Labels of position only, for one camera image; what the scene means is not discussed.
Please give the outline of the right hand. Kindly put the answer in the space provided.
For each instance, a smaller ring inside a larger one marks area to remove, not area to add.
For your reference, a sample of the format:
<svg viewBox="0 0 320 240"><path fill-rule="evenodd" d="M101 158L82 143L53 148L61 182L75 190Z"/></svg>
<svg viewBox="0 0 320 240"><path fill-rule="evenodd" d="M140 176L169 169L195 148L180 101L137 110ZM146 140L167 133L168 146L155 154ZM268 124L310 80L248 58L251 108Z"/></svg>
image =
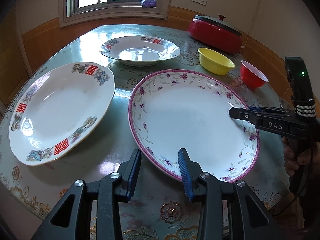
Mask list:
<svg viewBox="0 0 320 240"><path fill-rule="evenodd" d="M284 167L286 173L290 177L292 177L300 167L308 166L311 159L311 174L319 174L319 153L317 144L309 146L305 152L302 152L298 157L295 157L295 150L289 145L287 137L283 137L282 142L284 143Z"/></svg>

